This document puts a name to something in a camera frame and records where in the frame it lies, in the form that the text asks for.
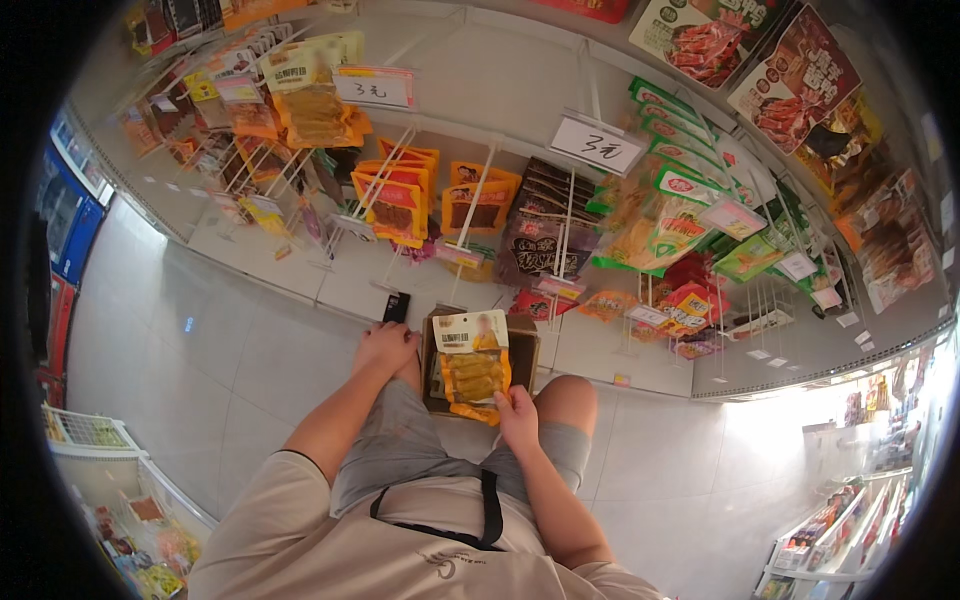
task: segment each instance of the blue refrigerator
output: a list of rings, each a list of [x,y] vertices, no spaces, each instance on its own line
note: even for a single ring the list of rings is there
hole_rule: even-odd
[[[43,153],[36,211],[47,223],[51,269],[69,283],[79,284],[104,208],[52,144]]]

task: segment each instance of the beige t-shirt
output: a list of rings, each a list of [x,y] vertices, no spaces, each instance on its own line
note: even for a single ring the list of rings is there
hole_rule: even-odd
[[[554,563],[529,508],[500,499],[496,545],[507,551],[483,552],[372,519],[372,497],[332,518],[320,470],[299,454],[278,452],[213,532],[190,574],[190,598],[662,598],[618,564],[570,571]],[[479,536],[479,480],[437,477],[390,488],[378,516]]]

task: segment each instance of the black strap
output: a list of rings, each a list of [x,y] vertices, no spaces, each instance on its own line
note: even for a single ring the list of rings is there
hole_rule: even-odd
[[[389,489],[390,486],[384,488],[380,495],[377,496],[370,505],[370,518],[376,518],[376,516],[380,513],[380,502],[383,501],[383,496],[386,495],[387,490]],[[480,539],[469,534],[461,534],[455,531],[444,531],[442,529],[435,529],[427,525],[417,525],[413,523],[391,524],[396,527],[402,527],[404,529],[419,531],[431,536],[437,536],[438,538],[445,538],[447,540],[465,543],[466,545],[476,548],[477,550],[484,550],[487,552],[502,552],[502,550],[499,548],[493,547],[496,541],[499,540],[500,536],[503,534],[503,513],[500,510],[500,498],[496,495],[496,473],[486,469],[482,470],[480,473],[480,492],[483,494],[483,537]]]

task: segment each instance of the floor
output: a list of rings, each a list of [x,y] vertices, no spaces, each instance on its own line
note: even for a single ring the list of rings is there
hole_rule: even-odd
[[[361,330],[168,242],[118,201],[76,304],[67,407],[125,421],[219,518],[342,383]],[[774,537],[823,501],[810,492],[804,411],[598,393],[577,496],[618,560],[670,598],[749,598]],[[490,447],[486,425],[436,421],[451,454]]]

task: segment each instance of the product poster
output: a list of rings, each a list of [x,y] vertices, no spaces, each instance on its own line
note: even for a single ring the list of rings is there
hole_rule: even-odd
[[[727,101],[789,155],[859,85],[850,59],[807,5]]]
[[[630,43],[718,89],[777,22],[788,0],[651,0]]]

